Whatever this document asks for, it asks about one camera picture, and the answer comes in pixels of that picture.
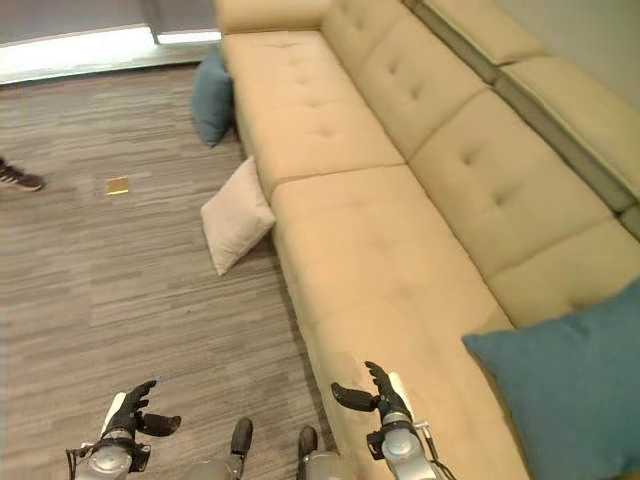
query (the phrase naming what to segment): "carpet floor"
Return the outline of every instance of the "carpet floor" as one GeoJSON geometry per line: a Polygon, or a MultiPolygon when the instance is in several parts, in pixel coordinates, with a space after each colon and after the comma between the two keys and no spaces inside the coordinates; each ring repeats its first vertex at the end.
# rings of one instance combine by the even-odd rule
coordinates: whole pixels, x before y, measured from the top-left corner
{"type": "Polygon", "coordinates": [[[293,478],[305,423],[332,446],[270,239],[224,277],[211,264],[199,209],[243,153],[233,132],[200,143],[193,77],[174,67],[0,92],[0,153],[47,180],[0,192],[4,478],[66,478],[64,449],[96,440],[113,395],[159,376],[147,411],[183,424],[139,437],[152,455],[136,478],[179,479],[226,454],[245,415],[247,479],[293,478]],[[106,196],[121,175],[131,192],[106,196]]]}

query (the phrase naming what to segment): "sneaker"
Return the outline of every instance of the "sneaker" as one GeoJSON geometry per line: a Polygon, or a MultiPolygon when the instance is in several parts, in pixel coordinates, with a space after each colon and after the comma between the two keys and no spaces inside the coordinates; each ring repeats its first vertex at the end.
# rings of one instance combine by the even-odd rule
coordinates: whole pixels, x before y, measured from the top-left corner
{"type": "Polygon", "coordinates": [[[0,189],[15,189],[23,192],[35,192],[44,187],[44,180],[37,175],[29,175],[11,165],[7,165],[0,157],[0,189]]]}

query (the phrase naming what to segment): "beige pillow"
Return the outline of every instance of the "beige pillow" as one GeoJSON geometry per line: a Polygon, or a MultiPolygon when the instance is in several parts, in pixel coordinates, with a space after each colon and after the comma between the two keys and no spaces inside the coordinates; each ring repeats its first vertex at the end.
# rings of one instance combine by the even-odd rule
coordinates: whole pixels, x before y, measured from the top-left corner
{"type": "Polygon", "coordinates": [[[218,275],[242,258],[276,222],[264,198],[253,157],[200,210],[218,275]]]}

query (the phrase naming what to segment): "throw pillow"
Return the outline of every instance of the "throw pillow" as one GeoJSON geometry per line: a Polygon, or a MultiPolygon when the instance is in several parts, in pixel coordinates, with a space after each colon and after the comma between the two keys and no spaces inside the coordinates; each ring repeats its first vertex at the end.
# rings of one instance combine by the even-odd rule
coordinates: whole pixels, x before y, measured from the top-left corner
{"type": "Polygon", "coordinates": [[[640,279],[586,310],[463,342],[495,376],[535,480],[640,472],[640,279]]]}
{"type": "Polygon", "coordinates": [[[240,165],[200,214],[213,265],[223,275],[276,221],[262,193],[253,157],[240,165]]]}
{"type": "Polygon", "coordinates": [[[191,107],[200,138],[216,146],[233,120],[233,85],[217,47],[196,70],[191,107]]]}

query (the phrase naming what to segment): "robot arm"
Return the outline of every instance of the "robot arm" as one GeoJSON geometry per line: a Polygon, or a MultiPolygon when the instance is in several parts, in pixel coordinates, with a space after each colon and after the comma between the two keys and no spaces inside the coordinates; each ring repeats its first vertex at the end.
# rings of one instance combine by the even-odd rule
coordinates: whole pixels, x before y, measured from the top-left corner
{"type": "Polygon", "coordinates": [[[129,472],[144,471],[151,449],[135,442],[136,432],[164,437],[175,432],[181,422],[180,417],[142,413],[141,409],[149,404],[143,397],[156,384],[151,380],[129,393],[118,393],[105,418],[100,440],[67,450],[71,480],[123,480],[129,472]]]}
{"type": "Polygon", "coordinates": [[[333,383],[331,390],[334,398],[344,407],[362,412],[378,410],[380,413],[382,427],[367,435],[373,459],[384,459],[398,480],[455,480],[438,458],[428,424],[414,423],[400,377],[394,373],[388,375],[373,362],[365,362],[365,365],[378,387],[378,395],[347,389],[338,383],[333,383]],[[419,432],[424,437],[431,460],[427,458],[419,432]]]}

